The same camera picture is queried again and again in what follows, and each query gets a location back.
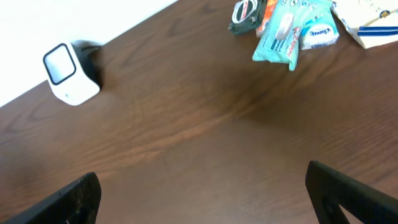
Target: white wall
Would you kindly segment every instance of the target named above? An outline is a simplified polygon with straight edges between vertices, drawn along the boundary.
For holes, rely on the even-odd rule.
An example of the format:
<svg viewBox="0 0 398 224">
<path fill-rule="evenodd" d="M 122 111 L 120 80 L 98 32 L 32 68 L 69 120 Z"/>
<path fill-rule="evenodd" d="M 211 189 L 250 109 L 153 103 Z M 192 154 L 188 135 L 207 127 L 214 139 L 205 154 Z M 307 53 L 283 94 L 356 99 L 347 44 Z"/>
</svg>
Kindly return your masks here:
<svg viewBox="0 0 398 224">
<path fill-rule="evenodd" d="M 0 1 L 0 107 L 46 79 L 42 57 L 60 42 L 103 45 L 175 1 Z"/>
</svg>

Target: light blue package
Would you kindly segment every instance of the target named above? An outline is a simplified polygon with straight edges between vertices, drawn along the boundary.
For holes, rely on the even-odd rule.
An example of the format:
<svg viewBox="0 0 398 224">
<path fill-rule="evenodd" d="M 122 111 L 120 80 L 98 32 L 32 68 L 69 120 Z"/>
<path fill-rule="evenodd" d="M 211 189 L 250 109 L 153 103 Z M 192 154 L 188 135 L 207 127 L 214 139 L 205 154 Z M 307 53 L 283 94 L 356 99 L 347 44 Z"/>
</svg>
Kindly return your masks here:
<svg viewBox="0 0 398 224">
<path fill-rule="evenodd" d="M 300 36 L 302 50 L 324 47 L 336 43 L 339 33 L 329 9 L 305 23 Z"/>
<path fill-rule="evenodd" d="M 279 0 L 253 60 L 288 63 L 289 70 L 293 71 L 304 24 L 330 6 L 329 0 Z"/>
</svg>

